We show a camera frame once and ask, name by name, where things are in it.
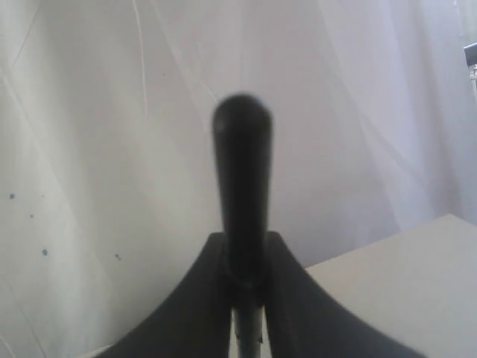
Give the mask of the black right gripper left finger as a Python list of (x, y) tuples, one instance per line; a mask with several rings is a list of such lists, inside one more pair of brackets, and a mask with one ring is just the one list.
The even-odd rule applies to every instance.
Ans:
[(176, 289), (99, 357), (228, 357), (231, 284), (225, 238), (213, 233)]

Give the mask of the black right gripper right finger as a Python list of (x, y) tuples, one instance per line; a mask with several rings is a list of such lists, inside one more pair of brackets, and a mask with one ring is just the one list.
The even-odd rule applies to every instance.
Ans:
[(335, 301), (277, 232), (268, 233), (265, 248), (265, 316), (273, 357), (420, 357)]

